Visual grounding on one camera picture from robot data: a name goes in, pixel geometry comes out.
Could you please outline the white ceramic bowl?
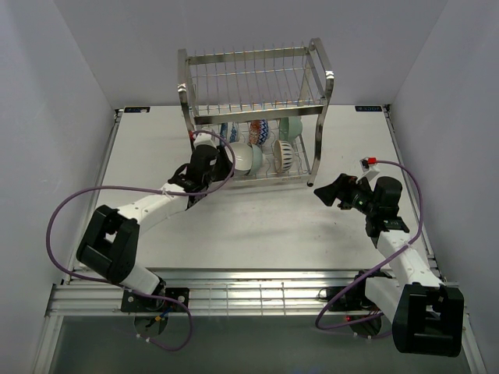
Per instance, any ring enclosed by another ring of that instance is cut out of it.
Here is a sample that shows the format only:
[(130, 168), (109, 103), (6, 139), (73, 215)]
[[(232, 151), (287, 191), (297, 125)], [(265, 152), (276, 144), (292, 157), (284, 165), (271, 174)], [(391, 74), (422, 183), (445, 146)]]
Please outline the white ceramic bowl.
[(228, 159), (235, 165), (235, 176), (246, 175), (253, 164), (253, 149), (245, 143), (230, 143), (225, 148)]

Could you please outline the light green ceramic bowl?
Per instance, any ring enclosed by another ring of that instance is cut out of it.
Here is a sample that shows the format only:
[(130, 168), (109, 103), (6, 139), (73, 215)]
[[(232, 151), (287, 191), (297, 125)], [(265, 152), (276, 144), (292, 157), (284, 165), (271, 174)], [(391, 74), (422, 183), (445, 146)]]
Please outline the light green ceramic bowl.
[(265, 156), (261, 148), (257, 145), (249, 143), (252, 150), (252, 164), (250, 170), (246, 173), (247, 175), (255, 175), (263, 166), (265, 162)]

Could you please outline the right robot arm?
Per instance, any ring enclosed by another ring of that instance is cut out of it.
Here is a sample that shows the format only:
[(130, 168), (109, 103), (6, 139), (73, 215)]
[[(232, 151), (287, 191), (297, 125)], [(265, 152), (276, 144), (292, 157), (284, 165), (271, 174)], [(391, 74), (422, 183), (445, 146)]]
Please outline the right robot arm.
[(337, 204), (342, 210), (364, 214), (367, 236), (384, 257), (327, 306), (352, 290), (357, 307), (375, 305), (389, 319), (395, 347), (401, 353), (459, 356), (464, 297), (458, 288), (445, 285), (413, 247), (416, 238), (398, 215), (401, 182), (384, 176), (371, 187), (367, 178), (341, 174), (314, 193), (326, 206)]

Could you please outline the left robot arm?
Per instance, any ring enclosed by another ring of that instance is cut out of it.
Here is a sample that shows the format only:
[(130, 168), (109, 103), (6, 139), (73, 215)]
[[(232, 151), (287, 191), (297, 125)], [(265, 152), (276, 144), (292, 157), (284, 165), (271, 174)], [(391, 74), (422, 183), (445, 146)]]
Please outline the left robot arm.
[(77, 260), (108, 283), (136, 291), (146, 310), (159, 310), (165, 303), (163, 280), (136, 261), (140, 236), (192, 208), (213, 192), (213, 182), (227, 182), (234, 170), (235, 153), (230, 146), (197, 146), (189, 163), (181, 165), (157, 192), (118, 208), (99, 206), (83, 234)]

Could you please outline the stainless steel dish rack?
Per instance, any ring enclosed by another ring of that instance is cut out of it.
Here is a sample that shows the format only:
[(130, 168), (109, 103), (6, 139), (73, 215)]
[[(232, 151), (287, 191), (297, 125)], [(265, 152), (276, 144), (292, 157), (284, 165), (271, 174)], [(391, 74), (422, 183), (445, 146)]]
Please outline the stainless steel dish rack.
[[(334, 89), (334, 71), (318, 37), (300, 46), (242, 51), (177, 52), (177, 92), (188, 131), (219, 130), (235, 124), (250, 140), (250, 124), (267, 121), (269, 136), (261, 145), (267, 164), (238, 185), (304, 182), (313, 186), (320, 166), (324, 123)], [(279, 121), (299, 117), (303, 132), (292, 140), (295, 160), (277, 172), (274, 143)]]

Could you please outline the blue patterned white bowl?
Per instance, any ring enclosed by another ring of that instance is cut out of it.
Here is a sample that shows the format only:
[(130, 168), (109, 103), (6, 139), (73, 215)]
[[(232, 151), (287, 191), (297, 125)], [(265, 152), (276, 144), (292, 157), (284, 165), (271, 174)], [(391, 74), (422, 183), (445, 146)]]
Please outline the blue patterned white bowl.
[(239, 126), (234, 122), (221, 123), (219, 135), (227, 143), (236, 143), (240, 140)]

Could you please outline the red blue zigzag bowl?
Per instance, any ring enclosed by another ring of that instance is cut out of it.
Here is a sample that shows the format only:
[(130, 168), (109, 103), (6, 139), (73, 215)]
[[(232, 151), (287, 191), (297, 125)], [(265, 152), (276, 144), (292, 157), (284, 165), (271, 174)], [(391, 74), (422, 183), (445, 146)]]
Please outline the red blue zigzag bowl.
[(256, 146), (262, 146), (268, 139), (270, 128), (265, 119), (252, 120), (249, 124), (249, 142)]

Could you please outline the pale green bowl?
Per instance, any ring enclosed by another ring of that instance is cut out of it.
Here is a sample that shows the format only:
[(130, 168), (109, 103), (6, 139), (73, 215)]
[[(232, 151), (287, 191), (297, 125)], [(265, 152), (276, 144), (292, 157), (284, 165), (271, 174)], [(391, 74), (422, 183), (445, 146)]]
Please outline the pale green bowl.
[(278, 125), (279, 139), (292, 143), (303, 131), (300, 117), (281, 118)]

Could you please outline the aluminium frame rail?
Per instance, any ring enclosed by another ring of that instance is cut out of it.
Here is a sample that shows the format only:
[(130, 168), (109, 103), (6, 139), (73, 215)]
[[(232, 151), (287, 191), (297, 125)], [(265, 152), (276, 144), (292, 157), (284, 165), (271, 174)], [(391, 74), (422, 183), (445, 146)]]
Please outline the aluminium frame rail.
[[(160, 273), (182, 296), (193, 316), (316, 316), (326, 289), (343, 287), (358, 270), (201, 271)], [(116, 286), (71, 280), (52, 288), (47, 316), (139, 316), (138, 298)]]

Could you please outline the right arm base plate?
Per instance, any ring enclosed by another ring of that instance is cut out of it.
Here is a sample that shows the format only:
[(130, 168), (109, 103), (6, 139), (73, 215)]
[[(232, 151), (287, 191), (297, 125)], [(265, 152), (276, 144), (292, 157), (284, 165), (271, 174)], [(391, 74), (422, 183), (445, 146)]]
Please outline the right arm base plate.
[(318, 330), (327, 330), (325, 326), (320, 326), (320, 319), (326, 311), (329, 312), (365, 312), (361, 316), (346, 316), (343, 323), (335, 325), (334, 328), (348, 326), (353, 335), (363, 339), (382, 339), (392, 335), (391, 329), (382, 332), (382, 311), (365, 296), (366, 280), (362, 280), (352, 288), (342, 294), (332, 305), (323, 308), (316, 317), (314, 326)]

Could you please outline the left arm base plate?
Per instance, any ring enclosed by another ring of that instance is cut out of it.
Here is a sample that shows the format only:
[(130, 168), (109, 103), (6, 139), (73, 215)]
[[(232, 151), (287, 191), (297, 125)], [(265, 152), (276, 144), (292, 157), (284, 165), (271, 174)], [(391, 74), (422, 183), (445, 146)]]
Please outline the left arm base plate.
[[(189, 306), (189, 288), (165, 288), (161, 296), (181, 302), (185, 307)], [(155, 299), (137, 295), (131, 291), (124, 291), (120, 306), (121, 312), (184, 312), (184, 308), (175, 302), (168, 302), (163, 299)]]

